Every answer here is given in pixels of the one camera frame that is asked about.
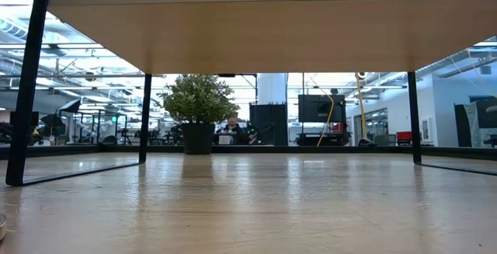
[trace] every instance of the black planter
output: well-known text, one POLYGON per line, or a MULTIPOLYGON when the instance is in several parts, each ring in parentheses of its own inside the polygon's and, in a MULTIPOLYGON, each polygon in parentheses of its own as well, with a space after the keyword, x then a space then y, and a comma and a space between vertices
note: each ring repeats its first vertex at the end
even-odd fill
POLYGON ((214 136, 213 124, 183 124, 183 144, 185 154, 188 155, 208 155, 212 148, 212 138, 214 136))

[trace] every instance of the shelf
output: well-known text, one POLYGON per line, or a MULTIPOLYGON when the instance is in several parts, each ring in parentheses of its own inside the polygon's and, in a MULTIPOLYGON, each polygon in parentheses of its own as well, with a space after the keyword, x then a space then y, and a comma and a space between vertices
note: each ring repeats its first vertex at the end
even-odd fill
POLYGON ((50 0, 147 73, 415 71, 497 34, 497 0, 50 0))

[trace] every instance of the wooden floor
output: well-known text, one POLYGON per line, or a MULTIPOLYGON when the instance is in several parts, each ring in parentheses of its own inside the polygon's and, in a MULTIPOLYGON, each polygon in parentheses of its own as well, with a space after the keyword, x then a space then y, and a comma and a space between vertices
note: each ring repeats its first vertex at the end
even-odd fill
MULTIPOLYGON (((136 158, 46 165, 80 157, 136 158)), ((0 184, 0 254, 495 254, 495 191, 496 176, 409 155, 149 154, 146 165, 0 184)))

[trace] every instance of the ductwork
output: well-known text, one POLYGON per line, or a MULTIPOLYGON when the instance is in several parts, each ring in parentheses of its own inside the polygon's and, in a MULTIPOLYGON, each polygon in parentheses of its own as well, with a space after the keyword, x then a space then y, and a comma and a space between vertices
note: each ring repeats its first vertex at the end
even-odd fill
MULTIPOLYGON (((22 58, 11 55, 6 52, 0 51, 0 55, 10 58, 12 62, 8 62, 6 60, 0 60, 0 71, 5 73, 5 74, 10 74, 10 75, 20 75, 21 71, 21 64, 22 64, 22 58)), ((45 72, 50 72, 51 74, 54 73, 54 70, 48 67, 45 67, 43 65, 39 65, 39 69, 45 72)), ((10 83, 12 83, 12 80, 19 80, 19 78, 12 78, 10 79, 10 83)), ((67 85, 68 83, 73 85, 73 86, 83 86, 82 84, 83 78, 63 78, 63 79, 57 79, 57 78, 52 78, 52 81, 60 84, 60 85, 67 85)), ((118 94, 117 92, 104 92, 104 91, 97 91, 101 95, 104 95, 105 97, 112 97, 113 99, 120 101, 124 100, 122 94, 118 94)))
MULTIPOLYGON (((485 56, 488 56, 488 55, 492 56, 493 51, 497 51, 497 50, 478 50, 478 49, 470 50, 470 52, 474 52, 475 54, 478 53, 478 56, 484 56, 484 55, 485 56)), ((460 62, 462 60, 466 60, 468 58, 469 58, 469 56, 468 56, 466 50, 459 51, 456 54, 451 55, 450 57, 445 57, 444 59, 442 59, 440 61, 437 61, 433 64, 429 64, 429 65, 425 66, 424 68, 420 68, 419 70, 416 71, 416 78, 418 80, 420 80, 425 75, 429 75, 429 74, 431 74, 431 73, 433 73, 441 68, 445 68, 445 67, 448 67, 448 66, 454 64, 454 62, 457 63, 457 62, 460 62)), ((381 73, 381 74, 379 74, 379 76, 377 73, 377 74, 371 75, 368 78, 366 79, 367 85, 389 85, 392 82, 398 82, 398 81, 403 81, 402 84, 405 84, 407 82, 407 73, 406 72, 387 72, 387 73, 381 73), (373 80, 373 81, 367 80, 368 78, 372 79, 374 77, 376 77, 377 79, 373 80)))
MULTIPOLYGON (((0 17, 0 31, 2 31, 3 33, 7 33, 11 37, 18 38, 19 41, 26 41, 26 38, 28 37, 28 28, 26 28, 25 26, 21 26, 11 19, 5 17, 0 17)), ((45 36, 43 36, 43 38, 45 38, 46 40, 48 39, 48 42, 51 43, 59 43, 61 42, 59 39, 64 37, 59 35, 58 33, 45 33, 45 36)), ((43 49, 42 51, 47 54, 55 54, 59 57, 66 55, 65 52, 63 52, 56 45, 53 44, 50 44, 49 49, 43 49)))
POLYGON ((0 17, 0 31, 7 33, 11 36, 17 37, 21 40, 26 40, 28 36, 28 29, 24 28, 11 19, 0 17))

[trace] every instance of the person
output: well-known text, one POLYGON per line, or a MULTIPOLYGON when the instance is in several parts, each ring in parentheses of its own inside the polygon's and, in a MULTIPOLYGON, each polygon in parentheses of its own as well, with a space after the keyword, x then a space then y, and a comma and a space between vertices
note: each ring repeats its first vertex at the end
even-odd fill
POLYGON ((243 130, 240 128, 240 125, 236 123, 237 121, 238 119, 236 117, 230 118, 226 126, 224 126, 223 133, 234 132, 240 134, 243 130))

